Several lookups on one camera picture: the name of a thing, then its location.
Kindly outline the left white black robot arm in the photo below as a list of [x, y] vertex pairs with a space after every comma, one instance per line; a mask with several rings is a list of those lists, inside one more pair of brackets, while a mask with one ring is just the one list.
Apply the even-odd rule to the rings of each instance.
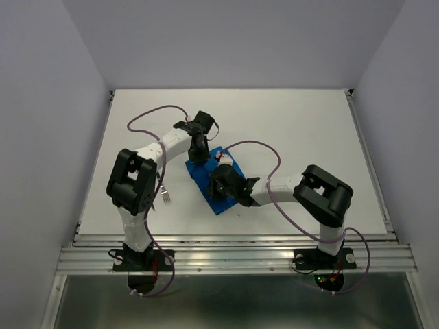
[[145, 228], [145, 216], [162, 184], [163, 176], [157, 173], [165, 172], [167, 163], [183, 153], [191, 164], [205, 165], [211, 157], [207, 134], [215, 124], [211, 115], [199, 111], [193, 120], [175, 123], [162, 137], [151, 134], [155, 142], [134, 151], [122, 149], [117, 154], [106, 193], [123, 222], [122, 255], [112, 256], [122, 265], [138, 270], [152, 266], [153, 240]]

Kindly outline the blue satin napkin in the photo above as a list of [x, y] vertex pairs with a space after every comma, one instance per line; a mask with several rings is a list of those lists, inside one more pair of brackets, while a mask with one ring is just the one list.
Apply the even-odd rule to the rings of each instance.
[[208, 196], [207, 189], [209, 187], [210, 173], [217, 167], [218, 162], [214, 159], [218, 152], [223, 150], [222, 147], [216, 147], [210, 151], [211, 158], [207, 160], [204, 165], [195, 165], [189, 160], [186, 161], [185, 165], [190, 177], [195, 181], [198, 186], [203, 198], [206, 200], [207, 204], [215, 215], [219, 215], [226, 210], [232, 208], [234, 205], [238, 204], [238, 201], [232, 197], [227, 197], [225, 199], [214, 200]]

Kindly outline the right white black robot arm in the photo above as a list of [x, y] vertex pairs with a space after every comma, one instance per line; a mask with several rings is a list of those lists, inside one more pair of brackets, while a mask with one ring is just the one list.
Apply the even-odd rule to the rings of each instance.
[[350, 208], [353, 189], [317, 165], [309, 165], [300, 177], [279, 179], [244, 178], [230, 164], [221, 164], [209, 174], [206, 193], [209, 199], [234, 199], [245, 207], [280, 203], [300, 204], [318, 223], [316, 260], [332, 267], [341, 258], [344, 220]]

